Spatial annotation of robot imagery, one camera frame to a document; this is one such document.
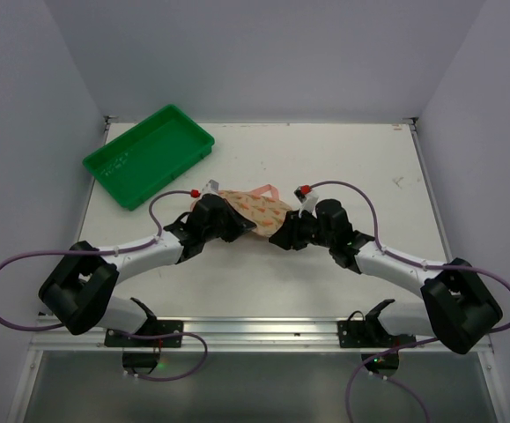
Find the carrot print laundry bag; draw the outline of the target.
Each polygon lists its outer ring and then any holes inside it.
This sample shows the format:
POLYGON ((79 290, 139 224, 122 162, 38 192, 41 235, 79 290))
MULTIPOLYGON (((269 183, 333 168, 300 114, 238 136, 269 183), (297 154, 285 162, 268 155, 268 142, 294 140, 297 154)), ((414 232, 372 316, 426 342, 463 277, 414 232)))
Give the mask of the carrot print laundry bag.
POLYGON ((255 234, 270 238, 284 224, 292 207, 281 199, 252 196, 250 191, 220 190, 219 195, 243 217, 256 223, 255 234))

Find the pink bra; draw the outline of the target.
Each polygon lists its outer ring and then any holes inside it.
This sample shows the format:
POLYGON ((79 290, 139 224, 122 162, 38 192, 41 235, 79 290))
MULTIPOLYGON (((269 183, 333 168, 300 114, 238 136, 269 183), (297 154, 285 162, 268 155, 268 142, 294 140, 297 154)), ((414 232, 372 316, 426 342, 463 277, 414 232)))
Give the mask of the pink bra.
POLYGON ((256 189, 252 189, 250 192, 249 192, 250 195, 252 196, 257 196, 257 197, 269 197, 273 200, 279 200, 280 197, 279 197, 279 192, 277 190, 276 187, 274 187, 273 185, 271 184, 266 184, 266 185, 263 185, 261 187, 258 187, 256 189))

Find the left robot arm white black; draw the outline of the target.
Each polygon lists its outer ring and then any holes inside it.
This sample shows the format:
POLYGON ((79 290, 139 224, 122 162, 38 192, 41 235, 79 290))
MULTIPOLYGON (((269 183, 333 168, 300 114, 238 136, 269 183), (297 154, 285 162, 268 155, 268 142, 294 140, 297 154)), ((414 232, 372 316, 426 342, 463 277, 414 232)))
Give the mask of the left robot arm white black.
POLYGON ((207 194, 150 238, 109 248, 74 244, 41 286, 39 298, 73 335, 100 327, 149 336, 157 317, 140 300, 115 297, 115 287, 141 273, 183 263, 209 241, 232 242, 254 228, 223 197, 207 194))

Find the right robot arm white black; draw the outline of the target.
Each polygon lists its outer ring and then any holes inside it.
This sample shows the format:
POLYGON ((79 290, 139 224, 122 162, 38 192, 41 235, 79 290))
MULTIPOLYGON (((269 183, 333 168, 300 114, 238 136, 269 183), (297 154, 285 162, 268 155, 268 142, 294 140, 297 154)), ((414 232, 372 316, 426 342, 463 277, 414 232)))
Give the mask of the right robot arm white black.
POLYGON ((418 336, 437 338, 454 353, 467 353, 501 320, 503 312, 470 265, 455 259, 450 269, 414 267, 409 258, 399 261, 376 245, 369 234, 354 229, 339 201, 322 200, 314 213, 289 211, 270 243, 284 250, 310 244, 324 247, 340 267, 383 279, 415 294, 421 303, 387 299, 361 320, 347 319, 339 326, 343 347, 391 347, 418 336))

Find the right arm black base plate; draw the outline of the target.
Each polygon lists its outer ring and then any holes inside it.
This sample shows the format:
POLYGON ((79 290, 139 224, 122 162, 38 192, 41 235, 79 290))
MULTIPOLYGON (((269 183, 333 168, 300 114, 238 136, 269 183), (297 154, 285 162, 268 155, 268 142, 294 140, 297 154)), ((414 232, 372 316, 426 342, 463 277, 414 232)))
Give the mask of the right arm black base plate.
MULTIPOLYGON (((336 329, 339 346, 351 349, 389 349, 417 340, 414 336, 410 335, 388 334, 380 324, 380 314, 381 310, 376 307, 366 315, 361 311, 355 311, 346 319, 337 321, 336 329)), ((392 376, 399 368, 399 364, 398 352, 392 352, 386 356, 371 360, 366 364, 366 369, 376 375, 392 376)))

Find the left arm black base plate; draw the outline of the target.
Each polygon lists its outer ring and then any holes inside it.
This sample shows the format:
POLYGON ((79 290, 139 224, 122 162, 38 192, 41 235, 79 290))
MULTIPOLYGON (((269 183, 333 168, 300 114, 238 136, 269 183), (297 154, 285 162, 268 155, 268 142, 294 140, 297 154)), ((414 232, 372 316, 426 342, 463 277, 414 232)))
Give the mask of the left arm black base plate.
POLYGON ((157 338, 183 332, 182 320, 154 320, 146 322, 137 332, 137 336, 123 335, 121 332, 107 330, 105 347, 136 349, 144 348, 145 352, 124 352, 122 367, 128 372, 149 375, 160 363, 160 353, 165 348, 180 348, 182 336, 157 338))

